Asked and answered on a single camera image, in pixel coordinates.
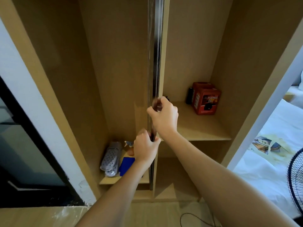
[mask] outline closet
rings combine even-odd
[[[119,179],[99,169],[110,141],[132,141],[148,128],[149,1],[0,2],[0,17],[97,198]],[[227,166],[302,17],[302,0],[164,0],[158,94],[178,107],[180,134]],[[213,116],[185,104],[198,81],[222,92]],[[150,175],[134,201],[201,198],[165,142],[153,182]]]

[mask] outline person's left arm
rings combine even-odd
[[[135,162],[80,219],[76,227],[120,226],[130,206],[144,172],[156,157],[161,140],[150,141],[148,132],[142,129],[134,142]]]

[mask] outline floor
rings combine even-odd
[[[83,206],[0,209],[0,223],[1,227],[72,227],[87,210]],[[180,226],[180,216],[186,212],[213,225],[206,203],[159,202],[132,203],[123,227]],[[184,215],[181,222],[183,227],[207,226],[192,215]]]

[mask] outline black wire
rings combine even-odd
[[[195,214],[192,214],[192,213],[183,213],[181,216],[180,216],[180,226],[182,227],[182,224],[181,224],[181,219],[183,217],[184,214],[190,214],[190,215],[193,215],[194,217],[198,218],[200,221],[202,221],[203,223],[205,223],[206,225],[209,225],[209,226],[212,226],[212,227],[216,227],[216,225],[211,225],[205,221],[203,221],[201,218],[197,217]]]

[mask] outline hand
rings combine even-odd
[[[162,110],[157,112],[152,107],[147,109],[153,125],[165,140],[168,135],[177,132],[178,108],[173,106],[164,96],[161,97]]]
[[[134,141],[134,157],[136,162],[142,162],[146,165],[146,169],[149,168],[157,155],[160,142],[161,139],[158,137],[152,142],[148,131],[142,129]]]

